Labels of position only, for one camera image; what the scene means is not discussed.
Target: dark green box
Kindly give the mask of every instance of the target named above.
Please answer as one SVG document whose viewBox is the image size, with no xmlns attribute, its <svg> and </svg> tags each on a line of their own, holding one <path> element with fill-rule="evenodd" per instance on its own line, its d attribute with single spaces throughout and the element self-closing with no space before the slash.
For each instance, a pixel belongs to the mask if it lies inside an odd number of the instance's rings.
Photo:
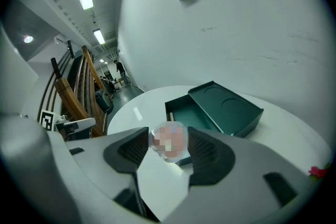
<svg viewBox="0 0 336 224">
<path fill-rule="evenodd" d="M 255 129 L 264 111 L 214 81 L 190 89 L 188 95 L 167 102 L 165 108 L 168 121 L 172 112 L 175 121 L 186 127 L 239 137 Z"/>
</svg>

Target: person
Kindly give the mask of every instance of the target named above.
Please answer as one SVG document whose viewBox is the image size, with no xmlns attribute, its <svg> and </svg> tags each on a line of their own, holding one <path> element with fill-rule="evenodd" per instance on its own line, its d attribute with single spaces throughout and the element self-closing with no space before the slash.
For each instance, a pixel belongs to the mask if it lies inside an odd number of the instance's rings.
<svg viewBox="0 0 336 224">
<path fill-rule="evenodd" d="M 122 78 L 122 80 L 125 82 L 125 87 L 128 87 L 130 84 L 130 81 L 128 80 L 127 76 L 126 76 L 126 72 L 124 67 L 122 66 L 121 62 L 118 62 L 117 60 L 114 60 L 115 65 L 117 66 L 117 72 L 120 72 L 120 76 Z"/>
</svg>

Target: wooden staircase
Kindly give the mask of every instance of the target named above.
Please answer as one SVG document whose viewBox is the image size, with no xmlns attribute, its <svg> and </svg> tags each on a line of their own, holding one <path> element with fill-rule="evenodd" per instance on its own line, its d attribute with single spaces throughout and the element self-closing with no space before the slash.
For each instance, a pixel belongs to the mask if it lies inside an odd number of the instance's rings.
<svg viewBox="0 0 336 224">
<path fill-rule="evenodd" d="M 92 137 L 97 137 L 107 134 L 107 114 L 96 102 L 94 81 L 100 89 L 107 91 L 96 73 L 92 57 L 84 46 L 83 55 L 74 60 L 68 78 L 59 78 L 55 87 L 62 99 L 62 115 L 66 115 L 70 121 L 95 118 Z"/>
</svg>

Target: wooden handrail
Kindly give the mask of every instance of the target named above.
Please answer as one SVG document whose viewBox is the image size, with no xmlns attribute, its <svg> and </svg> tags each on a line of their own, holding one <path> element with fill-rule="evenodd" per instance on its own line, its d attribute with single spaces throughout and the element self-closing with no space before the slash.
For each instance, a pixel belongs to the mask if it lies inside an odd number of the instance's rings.
<svg viewBox="0 0 336 224">
<path fill-rule="evenodd" d="M 74 93 L 75 93 L 75 96 L 77 96 L 78 94 L 78 83 L 79 83 L 79 77 L 80 77 L 80 72 L 81 72 L 81 69 L 82 69 L 82 65 L 83 65 L 83 61 L 84 61 L 84 55 L 82 55 L 82 58 L 80 60 L 80 64 L 79 64 L 79 68 L 78 68 L 78 71 L 77 71 L 77 75 L 76 75 L 76 82 L 75 82 L 75 87 L 74 87 Z"/>
<path fill-rule="evenodd" d="M 86 85 L 86 105 L 87 105 L 87 112 L 90 116 L 92 116 L 92 104 L 90 102 L 90 69 L 88 68 L 87 69 L 87 72 L 86 72 L 86 80 L 85 80 L 85 85 Z"/>
<path fill-rule="evenodd" d="M 89 95 L 90 95 L 90 103 L 94 104 L 94 102 L 96 101 L 96 92 L 95 92 L 95 85 L 94 85 L 94 80 L 93 80 L 93 76 L 90 76 L 90 91 L 89 91 Z M 93 105 L 91 107 L 91 116 L 95 117 L 98 114 L 96 106 Z"/>
<path fill-rule="evenodd" d="M 68 66 L 68 64 L 69 64 L 69 62 L 70 62 L 70 60 L 71 60 L 71 58 L 69 58 L 69 59 L 67 60 L 67 63 L 65 64 L 63 71 L 61 71 L 61 77 L 63 76 L 63 74 L 64 74 L 64 72 L 65 72 L 65 70 L 66 70 L 66 68 L 67 68 L 67 66 Z M 53 99 L 52 99 L 52 104 L 51 104 L 51 110 L 50 110 L 51 112 L 54 111 L 54 106 L 55 106 L 56 96 L 57 96 L 57 91 L 56 91 L 56 89 L 55 89 L 54 97 L 53 97 Z"/>
<path fill-rule="evenodd" d="M 103 123 L 103 132 L 105 133 L 105 127 L 106 127 L 106 125 L 107 125 L 107 113 L 105 114 L 105 117 L 104 117 L 104 123 Z"/>
<path fill-rule="evenodd" d="M 88 66 L 88 59 L 85 59 L 84 62 L 84 69 L 83 69 L 83 75 L 82 75 L 82 87 L 80 91 L 80 100 L 83 108 L 85 108 L 85 101 L 84 101 L 84 95 L 85 95 L 85 75 L 86 75 L 86 67 Z"/>
<path fill-rule="evenodd" d="M 47 109 L 47 110 L 49 109 L 50 99 L 51 99 L 51 95 L 52 95 L 52 92 L 53 92 L 52 90 L 53 90 L 53 88 L 54 88 L 54 84 L 55 84 L 55 82 L 56 82 L 56 80 L 57 80 L 57 77 L 58 77 L 58 76 L 62 77 L 62 75 L 60 74 L 59 70 L 61 70 L 61 69 L 63 68 L 63 66 L 66 67 L 67 64 L 68 64 L 68 62 L 69 62 L 69 60 L 70 60 L 70 54 L 68 54 L 68 55 L 66 56 L 64 62 L 61 64 L 60 68 L 58 69 L 58 67 L 57 67 L 58 70 L 55 70 L 55 69 L 54 69 L 54 72 L 55 72 L 56 77 L 55 77 L 55 79 L 54 79 L 54 81 L 53 81 L 53 83 L 52 83 L 52 88 L 51 88 L 51 90 L 50 90 L 50 92 L 49 92 L 48 101 L 47 101 L 47 105 L 46 105 L 46 109 Z"/>
<path fill-rule="evenodd" d="M 68 52 L 66 52 L 66 53 L 62 56 L 62 58 L 59 60 L 58 64 L 60 64 L 60 63 L 64 60 L 64 58 L 65 58 L 65 56 L 66 56 L 67 54 L 68 54 Z M 43 107 L 44 99 L 45 99 L 45 97 L 46 97 L 47 91 L 48 91 L 48 89 L 49 89 L 50 82 L 51 82 L 51 80 L 52 80 L 54 74 L 55 74 L 55 72 L 53 71 L 52 74 L 51 74 L 51 76 L 50 76 L 50 78 L 49 78 L 49 80 L 48 80 L 47 86 L 46 86 L 46 88 L 45 88 L 45 90 L 44 90 L 44 92 L 43 92 L 42 99 L 41 99 L 41 103 L 40 103 L 40 107 L 39 107 L 39 109 L 38 109 L 38 113 L 37 113 L 37 121 L 38 121 L 38 122 L 40 121 L 40 116 L 41 116 L 41 111 L 42 111 L 42 107 Z"/>
<path fill-rule="evenodd" d="M 88 113 L 78 101 L 77 96 L 74 94 L 67 79 L 57 80 L 55 83 L 55 87 L 57 92 L 59 93 L 59 96 L 62 99 L 64 106 L 67 108 L 67 110 L 76 121 L 87 119 L 89 117 Z M 92 128 L 92 137 L 98 137 L 103 135 L 104 133 L 102 129 L 96 124 L 96 126 Z"/>
<path fill-rule="evenodd" d="M 108 94 L 109 92 L 106 90 L 104 84 L 101 82 L 98 74 L 97 74 L 97 71 L 95 69 L 95 66 L 93 65 L 93 62 L 92 62 L 92 59 L 90 57 L 90 54 L 89 54 L 89 51 L 88 51 L 88 48 L 87 46 L 83 46 L 82 47 L 82 50 L 83 50 L 83 55 L 85 56 L 86 59 L 88 59 L 88 63 L 89 63 L 89 68 L 90 68 L 90 71 L 92 72 L 92 76 L 93 78 L 95 79 L 95 81 L 97 82 L 97 85 L 99 86 L 100 89 L 104 90 L 105 93 L 107 93 L 107 96 L 108 98 L 110 99 L 111 101 L 111 104 L 113 103 L 112 101 L 112 98 L 110 97 L 110 95 Z"/>
</svg>

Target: ceiling beam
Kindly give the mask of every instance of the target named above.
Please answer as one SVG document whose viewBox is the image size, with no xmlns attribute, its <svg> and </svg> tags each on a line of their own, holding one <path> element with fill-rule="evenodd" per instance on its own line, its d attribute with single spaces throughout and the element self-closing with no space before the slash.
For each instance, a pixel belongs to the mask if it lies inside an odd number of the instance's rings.
<svg viewBox="0 0 336 224">
<path fill-rule="evenodd" d="M 113 41 L 115 41 L 117 38 L 116 37 L 114 37 L 114 38 L 111 38 L 111 39 L 107 39 L 107 40 L 105 40 L 105 43 L 104 44 L 108 44 L 108 43 L 111 43 L 111 42 L 113 42 Z M 94 46 L 94 48 L 96 48 L 96 47 L 99 47 L 99 46 L 104 46 L 104 44 L 98 44 L 98 45 L 95 45 Z"/>
<path fill-rule="evenodd" d="M 81 46 L 86 45 L 92 49 L 92 44 L 76 29 L 60 10 L 54 0 L 20 0 L 32 12 L 46 21 L 53 28 Z"/>
<path fill-rule="evenodd" d="M 102 59 L 102 58 L 106 58 L 111 56 L 112 58 L 114 59 L 117 59 L 117 47 L 113 47 L 112 49 L 109 49 L 108 51 L 105 51 L 101 54 L 98 54 L 98 55 L 95 55 L 95 63 L 96 64 L 99 64 L 99 60 Z"/>
</svg>

